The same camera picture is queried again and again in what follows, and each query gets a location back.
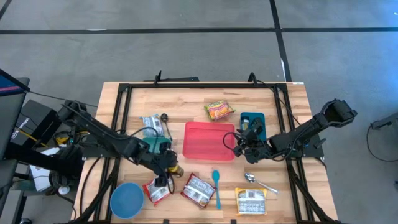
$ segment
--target plastic wrapper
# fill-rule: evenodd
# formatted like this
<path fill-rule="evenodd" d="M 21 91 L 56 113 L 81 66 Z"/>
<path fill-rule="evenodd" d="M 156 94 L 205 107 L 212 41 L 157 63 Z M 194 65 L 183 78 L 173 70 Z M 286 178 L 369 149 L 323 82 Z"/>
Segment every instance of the plastic wrapper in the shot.
<path fill-rule="evenodd" d="M 169 185 L 172 189 L 173 182 L 171 178 L 169 178 Z M 142 188 L 144 189 L 144 192 L 148 196 L 149 200 L 151 200 L 151 202 L 155 205 L 157 205 L 160 201 L 170 195 L 170 191 L 167 185 L 165 187 L 155 187 L 155 179 L 144 184 Z"/>
<path fill-rule="evenodd" d="M 237 215 L 266 215 L 266 189 L 235 188 Z"/>
<path fill-rule="evenodd" d="M 235 110 L 230 107 L 226 100 L 210 103 L 209 105 L 205 106 L 205 109 L 212 121 L 224 118 L 225 116 L 235 112 Z"/>
<path fill-rule="evenodd" d="M 164 131 L 162 123 L 159 119 L 159 115 L 155 114 L 149 117 L 140 117 L 140 119 L 144 123 L 145 127 L 153 127 L 154 129 L 156 129 L 159 137 L 164 136 Z M 147 137 L 156 137 L 156 132 L 153 129 L 148 128 L 144 130 L 144 135 Z"/>
<path fill-rule="evenodd" d="M 201 180 L 195 174 L 191 174 L 181 195 L 191 200 L 200 208 L 205 208 L 209 204 L 214 192 L 216 192 L 215 187 Z"/>

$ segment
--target blue spoon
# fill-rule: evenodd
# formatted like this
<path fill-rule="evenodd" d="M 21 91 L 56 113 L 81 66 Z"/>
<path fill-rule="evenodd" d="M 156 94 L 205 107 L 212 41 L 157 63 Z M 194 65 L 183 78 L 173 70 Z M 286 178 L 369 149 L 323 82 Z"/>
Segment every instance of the blue spoon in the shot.
<path fill-rule="evenodd" d="M 220 173 L 217 170 L 213 171 L 213 180 L 214 183 L 216 184 L 216 188 L 217 188 L 217 209 L 221 210 L 221 200 L 220 200 L 220 195 L 218 194 L 218 181 L 220 180 Z"/>

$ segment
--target silver spoon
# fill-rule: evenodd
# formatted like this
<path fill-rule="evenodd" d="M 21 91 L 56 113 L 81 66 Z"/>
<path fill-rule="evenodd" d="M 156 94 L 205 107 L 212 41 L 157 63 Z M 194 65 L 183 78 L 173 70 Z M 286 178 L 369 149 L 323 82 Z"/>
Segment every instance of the silver spoon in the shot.
<path fill-rule="evenodd" d="M 273 189 L 272 187 L 269 187 L 269 186 L 267 186 L 267 185 L 265 185 L 265 184 L 263 184 L 263 183 L 258 182 L 258 181 L 256 180 L 256 178 L 254 178 L 254 175 L 251 174 L 251 173 L 245 173 L 245 174 L 244 174 L 244 178 L 246 178 L 246 180 L 247 180 L 248 182 L 250 182 L 250 183 L 257 183 L 257 184 L 259 184 L 259 185 L 265 187 L 266 189 L 270 190 L 272 193 L 274 193 L 274 194 L 276 194 L 276 195 L 279 193 L 276 189 Z"/>

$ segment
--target yellow snack bag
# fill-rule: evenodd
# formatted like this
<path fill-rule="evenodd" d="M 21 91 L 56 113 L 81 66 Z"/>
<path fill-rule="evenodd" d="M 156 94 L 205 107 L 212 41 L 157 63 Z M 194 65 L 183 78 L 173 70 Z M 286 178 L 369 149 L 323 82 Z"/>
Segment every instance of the yellow snack bag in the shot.
<path fill-rule="evenodd" d="M 226 100 L 220 100 L 214 103 L 210 103 L 209 105 L 205 106 L 205 109 L 209 118 L 212 121 L 223 118 L 235 112 L 235 110 L 229 106 Z"/>
<path fill-rule="evenodd" d="M 235 188 L 238 214 L 236 215 L 266 215 L 267 189 Z"/>

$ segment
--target red snack packet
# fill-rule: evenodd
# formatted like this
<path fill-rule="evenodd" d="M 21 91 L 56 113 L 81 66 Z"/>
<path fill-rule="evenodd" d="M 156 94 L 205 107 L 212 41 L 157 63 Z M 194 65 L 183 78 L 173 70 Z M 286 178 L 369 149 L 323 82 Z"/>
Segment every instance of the red snack packet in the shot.
<path fill-rule="evenodd" d="M 191 173 L 181 195 L 197 204 L 200 208 L 205 208 L 214 192 L 216 192 L 215 187 Z"/>
<path fill-rule="evenodd" d="M 173 182 L 170 178 L 169 185 L 170 188 L 173 188 Z M 142 188 L 144 189 L 144 192 L 148 196 L 149 200 L 151 200 L 151 202 L 155 205 L 157 205 L 161 200 L 170 195 L 170 191 L 167 185 L 165 187 L 155 187 L 155 179 L 144 184 Z"/>

